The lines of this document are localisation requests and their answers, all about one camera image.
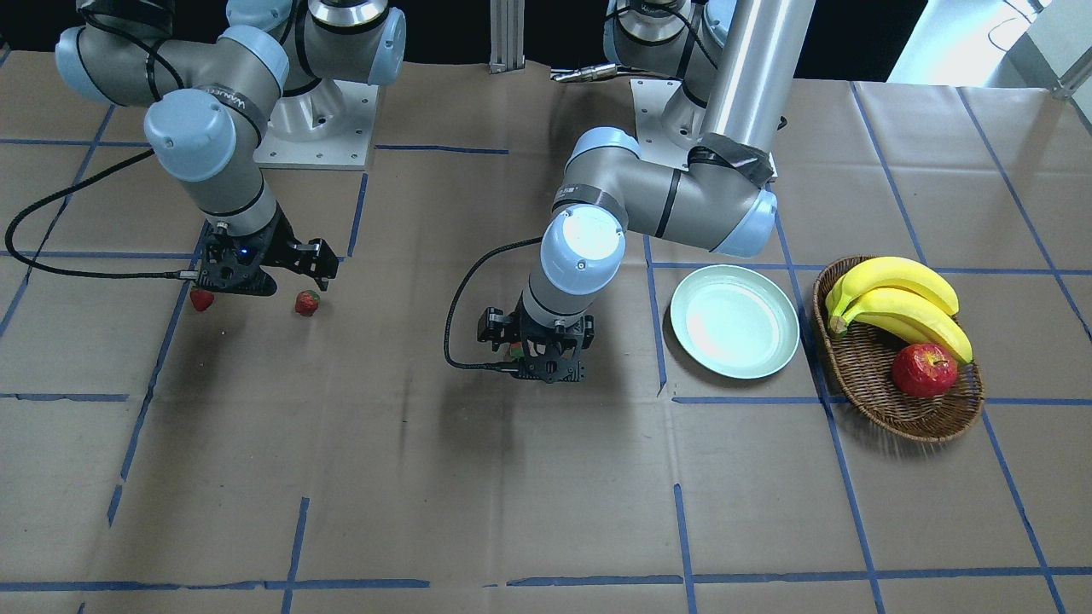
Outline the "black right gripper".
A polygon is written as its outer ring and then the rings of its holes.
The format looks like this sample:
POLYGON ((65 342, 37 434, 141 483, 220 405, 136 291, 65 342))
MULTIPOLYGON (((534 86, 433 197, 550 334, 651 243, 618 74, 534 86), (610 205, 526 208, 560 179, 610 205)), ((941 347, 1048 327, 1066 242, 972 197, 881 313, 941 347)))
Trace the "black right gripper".
POLYGON ((317 288, 327 292, 339 265, 339 256, 325 240, 297 241, 290 222, 277 209, 269 224, 249 235, 232 236, 219 225, 203 229, 195 287, 268 297, 276 294, 277 284, 263 268, 280 267, 311 278, 317 288))

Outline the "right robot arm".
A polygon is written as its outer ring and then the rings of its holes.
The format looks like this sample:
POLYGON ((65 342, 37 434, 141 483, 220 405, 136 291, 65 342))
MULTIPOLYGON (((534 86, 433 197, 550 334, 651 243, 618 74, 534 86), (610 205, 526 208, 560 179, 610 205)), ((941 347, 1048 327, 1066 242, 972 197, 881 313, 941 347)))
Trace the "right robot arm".
POLYGON ((268 268, 325 290, 339 256, 297 240, 263 168, 359 170, 378 88, 397 80, 407 23, 385 1, 230 1, 214 43, 173 38, 173 1, 78 1, 84 25, 55 46, 59 74, 90 101, 145 109, 161 167, 206 219, 183 279, 270 296, 268 268))

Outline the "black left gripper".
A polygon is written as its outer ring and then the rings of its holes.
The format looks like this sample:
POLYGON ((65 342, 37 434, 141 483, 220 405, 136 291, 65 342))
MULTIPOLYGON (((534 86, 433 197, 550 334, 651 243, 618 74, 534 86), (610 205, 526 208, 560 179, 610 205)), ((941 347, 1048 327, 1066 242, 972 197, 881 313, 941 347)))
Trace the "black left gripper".
POLYGON ((479 342, 488 343, 495 352, 507 352, 508 359, 487 364, 489 369, 523 380, 584 381, 586 369, 581 355, 595 336, 592 315, 583 315, 568 327, 547 327, 531 319, 523 304, 517 304, 515 310, 507 315, 498 308, 487 308, 477 326, 479 342), (508 346, 517 342, 522 343, 526 356, 513 359, 508 346))

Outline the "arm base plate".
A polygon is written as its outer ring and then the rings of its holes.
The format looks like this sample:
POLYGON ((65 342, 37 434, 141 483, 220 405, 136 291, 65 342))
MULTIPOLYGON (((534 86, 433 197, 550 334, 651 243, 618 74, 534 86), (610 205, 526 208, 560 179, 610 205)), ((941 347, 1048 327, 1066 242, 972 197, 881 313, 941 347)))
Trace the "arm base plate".
POLYGON ((699 162, 725 164, 763 188, 778 179, 772 142, 787 86, 715 86, 705 106, 682 81, 632 81, 639 157, 690 170, 699 162))
POLYGON ((323 80, 276 103, 254 152, 270 170, 365 172, 381 87, 323 80))

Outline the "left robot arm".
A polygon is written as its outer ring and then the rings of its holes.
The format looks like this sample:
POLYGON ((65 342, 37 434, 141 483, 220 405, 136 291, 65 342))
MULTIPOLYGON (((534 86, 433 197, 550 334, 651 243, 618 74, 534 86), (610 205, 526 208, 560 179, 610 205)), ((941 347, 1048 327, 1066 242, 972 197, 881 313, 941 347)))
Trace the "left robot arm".
POLYGON ((613 127, 578 138, 553 198, 539 256, 511 312, 480 315, 477 339, 506 350, 488 371, 543 382, 584 379, 587 312, 624 262, 625 235, 737 258, 775 226, 772 144, 814 15, 811 1, 613 1, 605 67, 670 81, 665 101, 636 98, 640 135, 613 127))

